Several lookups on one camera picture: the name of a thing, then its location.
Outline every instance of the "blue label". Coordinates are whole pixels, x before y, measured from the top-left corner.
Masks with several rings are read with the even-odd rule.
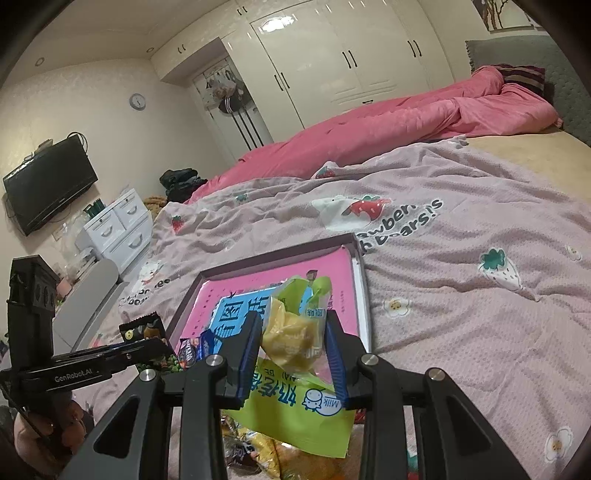
[[[209,326],[216,336],[213,353],[219,352],[224,338],[241,332],[246,314],[251,310],[260,313],[263,320],[267,318],[273,290],[275,287],[224,297],[220,300]]]

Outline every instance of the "drawer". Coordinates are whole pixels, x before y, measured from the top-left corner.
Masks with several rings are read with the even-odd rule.
[[[122,273],[134,258],[149,244],[152,236],[152,217],[149,213],[127,232],[123,238],[113,243],[103,252],[106,258],[110,258],[117,264],[119,273]]]
[[[113,211],[117,214],[123,226],[129,229],[135,222],[142,218],[142,215],[145,215],[148,209],[136,191],[132,190],[113,207]]]
[[[86,232],[95,247],[103,252],[118,237],[125,233],[125,228],[113,211],[107,212],[96,220],[96,222],[85,226]]]

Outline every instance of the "chocolate bar wrapper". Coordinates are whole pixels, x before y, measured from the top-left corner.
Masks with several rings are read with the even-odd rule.
[[[196,361],[203,360],[210,353],[213,353],[215,335],[211,330],[205,330],[199,338],[181,338],[181,345],[178,349],[178,361],[180,366],[186,370],[192,367]]]
[[[134,343],[139,340],[156,337],[160,338],[168,346],[168,352],[165,355],[153,358],[146,364],[137,364],[138,371],[141,372],[147,368],[152,368],[166,374],[180,372],[182,370],[178,357],[175,355],[174,350],[166,338],[166,330],[164,329],[162,319],[156,312],[119,325],[119,332],[125,343]]]

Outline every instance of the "cable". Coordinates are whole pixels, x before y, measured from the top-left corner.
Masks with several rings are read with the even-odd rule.
[[[42,439],[46,438],[46,436],[43,435],[37,427],[35,427],[33,422],[31,420],[29,420],[29,417],[25,413],[25,410],[12,399],[12,397],[8,393],[8,389],[6,388],[6,384],[4,383],[4,380],[0,380],[0,390],[2,390],[2,395],[4,395],[4,398],[6,398],[6,400],[8,400],[10,404],[12,404],[12,406],[16,409],[16,411],[20,413],[21,417],[27,421],[27,423],[31,426],[31,428],[35,431],[35,433],[38,434],[39,437]]]
[[[82,143],[82,148],[84,148],[84,153],[88,153],[88,140],[81,134],[80,132],[70,132],[66,138],[73,137],[74,135],[78,135],[80,137],[80,142]]]

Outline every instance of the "candy wrapper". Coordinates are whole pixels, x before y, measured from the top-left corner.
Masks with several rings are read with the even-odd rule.
[[[332,284],[329,277],[312,278],[293,277],[271,294],[271,312],[261,346],[290,374],[309,372],[322,354]]]
[[[262,433],[253,432],[246,427],[238,429],[239,437],[250,445],[251,456],[271,478],[281,478],[279,459],[275,451],[274,440]]]
[[[205,330],[198,338],[181,338],[178,349],[178,361],[183,370],[192,367],[196,361],[203,360],[213,353],[215,335],[211,330]]]
[[[256,451],[249,442],[238,433],[238,425],[230,417],[221,419],[222,442],[226,466],[247,475],[261,471],[256,461]]]
[[[166,338],[166,330],[159,315],[154,312],[128,323],[119,325],[119,332],[125,343],[134,343],[146,338],[160,338],[168,346],[168,352],[153,358],[147,364],[137,364],[138,371],[152,368],[162,373],[180,372],[182,370],[177,356]]]

